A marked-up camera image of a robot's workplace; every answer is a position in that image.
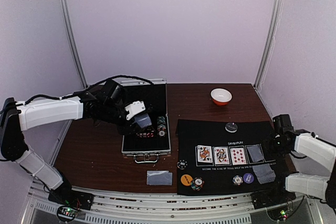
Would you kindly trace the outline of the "blue playing card deck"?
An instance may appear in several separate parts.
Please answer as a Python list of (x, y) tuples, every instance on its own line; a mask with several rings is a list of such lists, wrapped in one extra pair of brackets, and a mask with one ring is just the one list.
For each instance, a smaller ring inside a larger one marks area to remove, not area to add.
[(141, 129), (152, 125), (152, 121), (147, 113), (138, 114), (134, 117), (135, 122)]

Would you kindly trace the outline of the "dealt card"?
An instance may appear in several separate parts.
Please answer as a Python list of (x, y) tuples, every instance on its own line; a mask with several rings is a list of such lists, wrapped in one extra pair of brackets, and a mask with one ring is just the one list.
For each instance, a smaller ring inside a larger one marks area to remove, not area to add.
[(159, 184), (159, 178), (162, 173), (169, 172), (168, 170), (149, 170), (146, 173), (146, 184), (150, 186), (164, 186)]
[(257, 177), (257, 180), (260, 184), (272, 183), (275, 181), (275, 179), (276, 179), (275, 173), (269, 173)]
[(173, 174), (171, 172), (162, 173), (159, 178), (159, 184), (171, 186), (173, 184)]
[(253, 166), (253, 171), (257, 177), (266, 176), (267, 174), (272, 174), (274, 172), (270, 164), (261, 164)]

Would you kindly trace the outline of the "black 100 poker chip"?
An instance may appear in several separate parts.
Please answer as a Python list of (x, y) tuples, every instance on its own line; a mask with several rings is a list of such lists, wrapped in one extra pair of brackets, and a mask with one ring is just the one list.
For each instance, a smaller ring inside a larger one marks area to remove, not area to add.
[(186, 169), (187, 166), (188, 166), (187, 161), (184, 160), (184, 159), (181, 159), (181, 160), (179, 160), (179, 161), (177, 162), (177, 168), (178, 168), (178, 169), (183, 170), (183, 169)]

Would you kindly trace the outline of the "orange big blind button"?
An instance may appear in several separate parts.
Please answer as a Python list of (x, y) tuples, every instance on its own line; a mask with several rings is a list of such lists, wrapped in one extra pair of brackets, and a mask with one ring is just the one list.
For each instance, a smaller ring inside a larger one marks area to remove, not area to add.
[(189, 174), (182, 175), (181, 179), (180, 179), (182, 185), (184, 185), (184, 186), (190, 186), (192, 180), (193, 180), (193, 177)]

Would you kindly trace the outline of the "clear acrylic dealer button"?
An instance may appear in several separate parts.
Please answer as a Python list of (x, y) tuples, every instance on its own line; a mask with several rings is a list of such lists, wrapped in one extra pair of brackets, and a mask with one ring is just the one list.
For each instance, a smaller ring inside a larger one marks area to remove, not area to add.
[(238, 126), (236, 123), (229, 122), (225, 125), (225, 130), (230, 133), (235, 133), (238, 130)]

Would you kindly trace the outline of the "purple small blind button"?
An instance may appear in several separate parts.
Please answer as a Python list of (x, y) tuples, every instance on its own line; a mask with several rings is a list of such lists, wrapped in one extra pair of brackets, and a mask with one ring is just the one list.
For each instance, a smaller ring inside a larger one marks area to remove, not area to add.
[(245, 173), (244, 175), (243, 175), (243, 180), (244, 180), (244, 182), (245, 183), (247, 183), (247, 184), (251, 184), (251, 183), (253, 183), (254, 182), (254, 175), (252, 174), (252, 173)]

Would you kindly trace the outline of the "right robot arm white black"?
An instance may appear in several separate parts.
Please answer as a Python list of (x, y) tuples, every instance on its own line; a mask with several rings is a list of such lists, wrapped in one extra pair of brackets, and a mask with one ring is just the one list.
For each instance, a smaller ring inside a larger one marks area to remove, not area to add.
[(272, 118), (274, 133), (263, 142), (263, 147), (273, 159), (286, 155), (310, 158), (330, 172), (329, 176), (286, 172), (280, 175), (279, 185), (269, 192), (272, 203), (279, 204), (289, 193), (300, 193), (318, 198), (335, 209), (335, 144), (321, 139), (315, 132), (295, 129), (289, 114)]

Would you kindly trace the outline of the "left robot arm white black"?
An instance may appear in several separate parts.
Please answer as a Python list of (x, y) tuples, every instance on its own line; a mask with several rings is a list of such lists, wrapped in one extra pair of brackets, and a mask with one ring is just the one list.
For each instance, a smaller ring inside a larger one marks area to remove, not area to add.
[(1, 155), (38, 178), (64, 205), (76, 197), (71, 183), (25, 142), (24, 131), (61, 121), (93, 119), (115, 124), (121, 135), (141, 132), (152, 124), (144, 101), (127, 100), (116, 77), (62, 97), (38, 94), (26, 101), (5, 100), (1, 110)]

